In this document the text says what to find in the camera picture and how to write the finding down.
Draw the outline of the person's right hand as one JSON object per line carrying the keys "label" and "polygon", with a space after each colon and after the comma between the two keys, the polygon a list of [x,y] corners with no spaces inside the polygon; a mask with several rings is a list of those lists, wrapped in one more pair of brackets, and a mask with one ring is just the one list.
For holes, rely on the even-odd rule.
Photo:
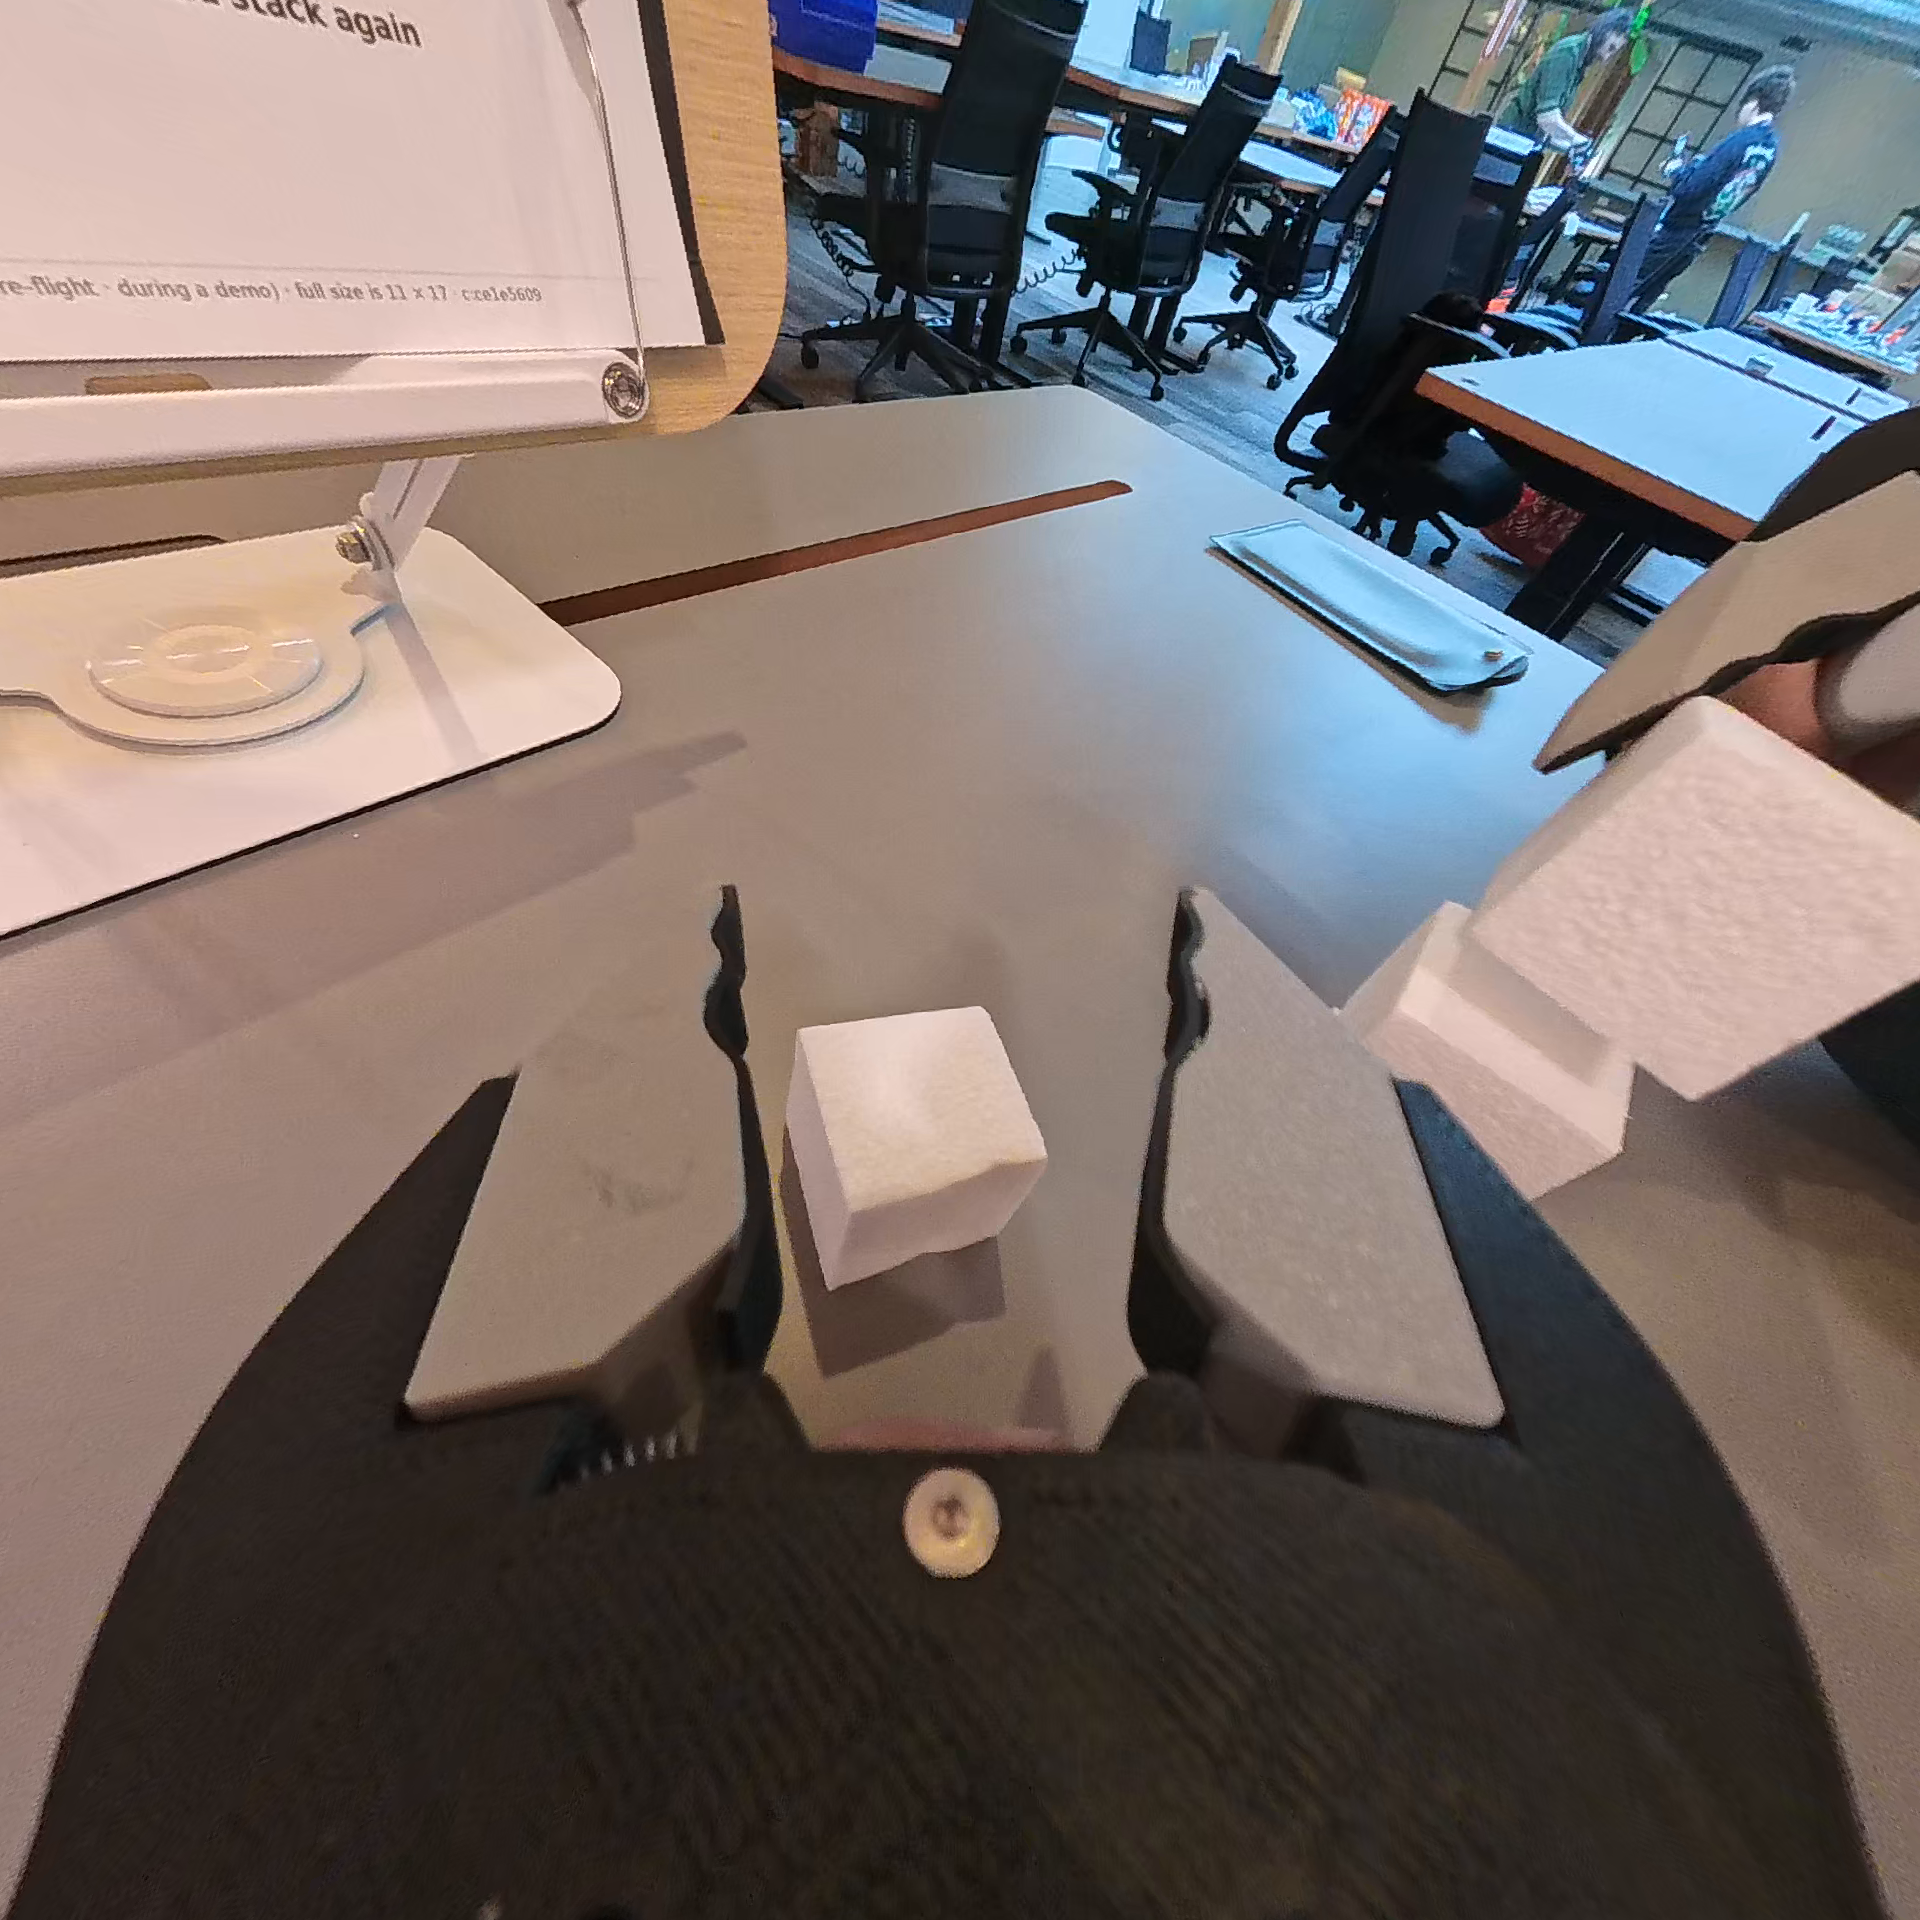
{"label": "person's right hand", "polygon": [[1917,732],[1869,747],[1845,747],[1818,710],[1818,690],[1840,660],[1766,662],[1718,698],[1798,751],[1825,762],[1886,805],[1917,811]]}

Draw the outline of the printed instruction sheet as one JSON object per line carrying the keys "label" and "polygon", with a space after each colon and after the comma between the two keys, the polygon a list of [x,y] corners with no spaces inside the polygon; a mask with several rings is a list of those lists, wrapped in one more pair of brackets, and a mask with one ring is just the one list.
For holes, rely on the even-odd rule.
{"label": "printed instruction sheet", "polygon": [[672,127],[658,4],[5,4],[5,363],[715,344]]}

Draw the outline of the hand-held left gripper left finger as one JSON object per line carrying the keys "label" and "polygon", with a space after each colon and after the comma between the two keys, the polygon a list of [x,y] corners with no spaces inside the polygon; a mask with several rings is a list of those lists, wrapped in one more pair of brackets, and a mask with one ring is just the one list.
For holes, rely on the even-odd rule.
{"label": "hand-held left gripper left finger", "polygon": [[414,1418],[578,1400],[688,1422],[720,1374],[763,1365],[785,1284],[742,933],[734,885],[658,909],[514,1069]]}

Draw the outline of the wood-edged background desk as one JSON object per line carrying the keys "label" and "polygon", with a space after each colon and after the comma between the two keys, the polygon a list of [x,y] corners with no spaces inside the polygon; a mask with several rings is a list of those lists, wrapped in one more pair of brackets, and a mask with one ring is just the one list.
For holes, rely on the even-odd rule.
{"label": "wood-edged background desk", "polygon": [[1506,602],[1561,639],[1648,554],[1715,562],[1867,421],[1668,342],[1580,348],[1429,368],[1416,392],[1480,429],[1540,494],[1580,509],[1573,534]]}

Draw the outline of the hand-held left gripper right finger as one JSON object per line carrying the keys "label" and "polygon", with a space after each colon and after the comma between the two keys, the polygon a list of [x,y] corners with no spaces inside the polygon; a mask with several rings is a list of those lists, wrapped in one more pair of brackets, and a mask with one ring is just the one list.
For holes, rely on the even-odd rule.
{"label": "hand-held left gripper right finger", "polygon": [[1128,1290],[1144,1370],[1236,1452],[1336,1407],[1504,1418],[1392,1072],[1203,887],[1172,909]]}

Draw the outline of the blue storage bin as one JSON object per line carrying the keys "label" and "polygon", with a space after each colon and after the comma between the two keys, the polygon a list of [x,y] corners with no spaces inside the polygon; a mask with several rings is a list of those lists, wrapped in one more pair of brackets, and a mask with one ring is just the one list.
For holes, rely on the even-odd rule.
{"label": "blue storage bin", "polygon": [[803,62],[861,71],[876,52],[881,3],[771,3],[774,47]]}

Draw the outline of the person's right forearm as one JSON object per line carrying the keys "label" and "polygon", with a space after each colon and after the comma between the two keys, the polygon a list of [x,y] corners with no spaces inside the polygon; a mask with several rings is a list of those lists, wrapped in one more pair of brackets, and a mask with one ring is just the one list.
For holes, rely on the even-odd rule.
{"label": "person's right forearm", "polygon": [[1917,984],[1828,1029],[1819,1045],[1860,1098],[1917,1146]]}

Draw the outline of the black office chair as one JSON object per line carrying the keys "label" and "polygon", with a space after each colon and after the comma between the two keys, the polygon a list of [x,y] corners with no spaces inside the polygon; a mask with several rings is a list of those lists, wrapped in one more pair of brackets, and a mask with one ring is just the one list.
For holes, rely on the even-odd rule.
{"label": "black office chair", "polygon": [[1076,3],[973,4],[940,102],[912,111],[866,158],[861,246],[876,308],[810,326],[800,366],[827,344],[873,344],[856,399],[878,372],[922,362],[952,392],[986,392],[1001,372],[976,324],[1004,316],[1025,264],[1027,216],[1050,120],[1085,20]]}
{"label": "black office chair", "polygon": [[1418,93],[1388,168],[1384,206],[1350,277],[1350,311],[1328,362],[1275,435],[1297,476],[1357,509],[1357,534],[1410,557],[1425,527],[1446,562],[1461,525],[1520,500],[1520,478],[1449,408],[1419,395],[1432,370],[1497,362],[1484,333],[1540,168],[1491,118]]}
{"label": "black office chair", "polygon": [[1050,213],[1046,230],[1076,250],[1076,290],[1099,300],[1070,312],[1027,319],[1011,330],[1011,355],[1027,352],[1027,336],[1043,330],[1054,344],[1070,332],[1085,342],[1073,383],[1088,383],[1093,350],[1112,344],[1148,374],[1152,399],[1163,399],[1170,372],[1195,363],[1169,344],[1178,304],[1194,288],[1219,215],[1249,142],[1280,95],[1280,74],[1225,56],[1206,91],[1178,95],[1166,82],[1114,82],[1102,104],[1124,124],[1166,118],[1169,127],[1121,134],[1121,152],[1137,163],[1133,183],[1080,168],[1096,191],[1083,213]]}
{"label": "black office chair", "polygon": [[1403,127],[1405,111],[1388,107],[1357,158],[1313,200],[1285,200],[1273,176],[1262,176],[1249,159],[1236,167],[1209,235],[1209,252],[1234,267],[1234,304],[1206,316],[1185,312],[1172,330],[1174,340],[1187,336],[1189,324],[1212,330],[1194,372],[1205,372],[1217,350],[1257,348],[1270,363],[1268,390],[1298,374],[1298,358],[1273,330],[1273,312],[1282,301],[1324,294],[1332,285],[1348,232],[1365,200],[1385,183]]}

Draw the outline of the white wooden document stand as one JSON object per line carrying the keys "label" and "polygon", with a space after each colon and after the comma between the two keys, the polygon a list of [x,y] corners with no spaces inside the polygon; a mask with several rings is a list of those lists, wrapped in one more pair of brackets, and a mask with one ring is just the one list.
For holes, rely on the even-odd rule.
{"label": "white wooden document stand", "polygon": [[620,683],[432,522],[497,444],[683,435],[763,370],[785,213],[765,4],[658,4],[720,340],[5,363],[5,485],[374,460],[346,517],[5,562],[5,934],[590,733]]}

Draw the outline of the red patterned bag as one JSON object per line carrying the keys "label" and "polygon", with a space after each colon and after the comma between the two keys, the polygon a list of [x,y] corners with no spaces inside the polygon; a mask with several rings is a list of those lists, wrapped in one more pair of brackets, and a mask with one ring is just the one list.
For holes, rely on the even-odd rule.
{"label": "red patterned bag", "polygon": [[1565,500],[1522,485],[1518,502],[1480,527],[1480,534],[1526,571],[1540,571],[1582,527],[1585,518],[1586,515]]}

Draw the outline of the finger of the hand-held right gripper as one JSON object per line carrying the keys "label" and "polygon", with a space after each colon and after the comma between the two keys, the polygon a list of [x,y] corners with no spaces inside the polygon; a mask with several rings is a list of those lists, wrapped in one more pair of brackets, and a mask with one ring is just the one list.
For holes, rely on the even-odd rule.
{"label": "finger of the hand-held right gripper", "polygon": [[1916,598],[1917,479],[1898,472],[1721,555],[1576,700],[1533,767],[1552,774],[1618,751],[1675,707],[1715,698],[1764,666],[1833,655]]}

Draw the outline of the grey flat pouch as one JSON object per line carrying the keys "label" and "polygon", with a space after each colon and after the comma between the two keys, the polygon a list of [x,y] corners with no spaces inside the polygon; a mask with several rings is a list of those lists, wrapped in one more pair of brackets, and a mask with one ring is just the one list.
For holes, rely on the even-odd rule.
{"label": "grey flat pouch", "polygon": [[1529,646],[1496,613],[1370,544],[1345,544],[1314,518],[1212,534],[1213,554],[1338,638],[1438,698],[1525,678]]}

